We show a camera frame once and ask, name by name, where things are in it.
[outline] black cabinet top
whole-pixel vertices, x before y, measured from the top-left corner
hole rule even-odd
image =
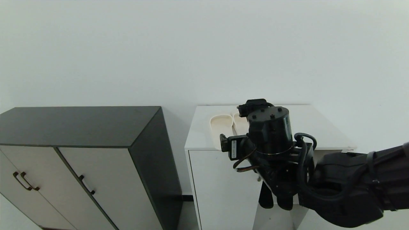
[[[0,114],[0,145],[128,148],[160,109],[17,107]]]

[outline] metal handle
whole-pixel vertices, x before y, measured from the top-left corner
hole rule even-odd
[[[14,173],[13,173],[14,178],[21,184],[21,186],[23,186],[26,190],[31,191],[31,190],[33,189],[33,187],[30,186],[30,187],[26,188],[26,187],[23,185],[23,183],[21,183],[21,181],[20,181],[19,179],[17,179],[17,175],[18,175],[18,172],[14,172]]]
[[[84,182],[82,181],[82,180],[84,179],[84,175],[81,175],[81,176],[79,176],[78,178],[79,178],[79,181],[82,183],[82,185],[83,185],[85,188],[87,188],[87,186],[85,186]],[[95,191],[94,191],[94,190],[89,191],[89,192],[90,192],[91,195],[94,195],[94,194],[95,194]]]
[[[26,180],[26,178],[24,178],[25,175],[26,175],[25,172],[22,172],[20,175],[21,175],[21,178],[23,178],[23,180],[24,180],[28,185],[30,185],[30,187],[32,187],[32,188],[33,188],[34,190],[36,190],[36,191],[40,190],[39,187],[34,188],[34,186],[32,186],[32,185]]]

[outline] black cable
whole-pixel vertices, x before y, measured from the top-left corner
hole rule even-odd
[[[250,171],[250,170],[259,168],[259,166],[257,166],[257,165],[256,165],[256,166],[243,167],[243,168],[237,168],[237,166],[238,166],[241,162],[243,162],[245,159],[249,158],[256,150],[257,150],[257,147],[254,148],[247,156],[245,156],[245,157],[243,157],[242,159],[236,161],[236,162],[233,164],[233,169],[235,169],[237,172],[246,172],[246,171]]]

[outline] white slipper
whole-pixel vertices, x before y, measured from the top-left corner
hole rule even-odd
[[[217,150],[222,150],[220,146],[220,134],[231,137],[233,135],[233,117],[229,114],[216,115],[210,119],[211,137],[213,139],[214,147]]]
[[[249,123],[247,122],[247,118],[240,117],[239,113],[232,112],[231,115],[233,116],[233,127],[236,130],[237,135],[246,135],[249,132]]]

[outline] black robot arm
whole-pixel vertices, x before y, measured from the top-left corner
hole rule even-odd
[[[408,143],[369,154],[331,153],[315,165],[317,141],[305,133],[292,140],[288,109],[264,99],[249,100],[238,109],[247,117],[249,133],[220,135],[222,151],[238,160],[233,165],[238,172],[257,172],[281,208],[291,210],[298,194],[300,205],[346,228],[375,221],[384,210],[409,209]],[[252,166],[238,168],[243,160]]]

